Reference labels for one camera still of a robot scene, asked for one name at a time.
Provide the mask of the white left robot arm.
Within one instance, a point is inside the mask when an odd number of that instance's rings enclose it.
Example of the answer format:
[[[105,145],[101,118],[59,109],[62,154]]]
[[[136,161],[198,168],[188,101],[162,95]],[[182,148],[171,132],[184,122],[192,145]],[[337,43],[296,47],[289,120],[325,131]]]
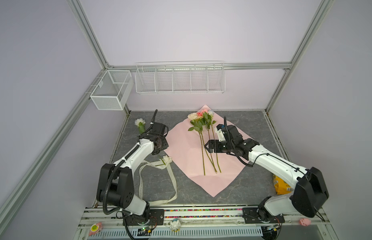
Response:
[[[96,198],[105,215],[121,211],[148,218],[150,204],[135,194],[134,173],[147,156],[157,155],[168,146],[166,135],[145,134],[121,159],[102,166]]]

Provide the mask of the red pink fake rose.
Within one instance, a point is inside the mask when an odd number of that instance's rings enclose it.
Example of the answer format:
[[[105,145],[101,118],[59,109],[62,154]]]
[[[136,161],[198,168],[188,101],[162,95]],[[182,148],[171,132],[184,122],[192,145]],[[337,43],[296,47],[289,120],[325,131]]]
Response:
[[[206,118],[207,118],[207,117],[206,117],[206,114],[204,114],[204,115],[203,115],[203,124],[204,124],[204,126],[203,126],[203,132],[207,132],[208,135],[209,135],[209,137],[207,138],[206,141],[205,141],[205,139],[204,139],[204,135],[203,135],[203,142],[204,142],[204,145],[208,143],[208,140],[210,140],[210,131],[208,131],[208,129],[207,129]],[[217,174],[218,172],[217,172],[216,166],[215,166],[215,164],[214,164],[212,154],[211,154],[211,153],[210,153],[210,152],[209,152],[205,147],[204,147],[204,150],[205,150],[206,154],[208,155],[208,158],[209,158],[209,160],[210,160],[210,162],[211,162],[211,164],[212,164],[212,166],[213,166],[213,168],[214,168],[215,173]]]

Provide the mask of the cream fake rose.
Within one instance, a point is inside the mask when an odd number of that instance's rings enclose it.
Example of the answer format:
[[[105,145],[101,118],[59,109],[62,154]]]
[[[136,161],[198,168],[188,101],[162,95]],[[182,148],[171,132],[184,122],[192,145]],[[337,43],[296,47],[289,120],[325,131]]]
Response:
[[[196,113],[191,113],[188,115],[188,119],[192,125],[192,127],[190,127],[188,129],[189,132],[191,131],[196,131],[198,132],[199,134],[199,138],[200,138],[200,143],[201,143],[201,154],[202,154],[202,161],[203,161],[203,171],[204,171],[204,176],[206,175],[206,168],[205,168],[205,158],[204,158],[204,153],[203,153],[203,148],[204,148],[204,144],[203,144],[203,114],[201,112],[196,112]]]

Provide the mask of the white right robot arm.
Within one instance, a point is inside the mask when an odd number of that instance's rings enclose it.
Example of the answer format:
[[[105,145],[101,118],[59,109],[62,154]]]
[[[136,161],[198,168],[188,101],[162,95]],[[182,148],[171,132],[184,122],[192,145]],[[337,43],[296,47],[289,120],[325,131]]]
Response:
[[[284,160],[253,139],[239,142],[209,140],[205,149],[210,153],[234,156],[247,167],[259,165],[293,189],[289,194],[267,197],[258,205],[255,217],[263,223],[283,214],[300,213],[307,218],[313,218],[329,198],[323,174],[319,169],[307,169]]]

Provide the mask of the pink purple wrapping paper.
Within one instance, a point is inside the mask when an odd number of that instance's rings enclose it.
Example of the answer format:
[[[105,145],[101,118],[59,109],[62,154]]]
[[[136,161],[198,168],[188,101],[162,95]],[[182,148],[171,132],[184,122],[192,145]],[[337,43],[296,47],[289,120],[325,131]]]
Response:
[[[189,131],[190,119],[173,127],[166,139],[166,154],[181,171],[212,197],[223,191],[241,173],[245,166],[234,156],[206,154],[202,151],[199,133]]]

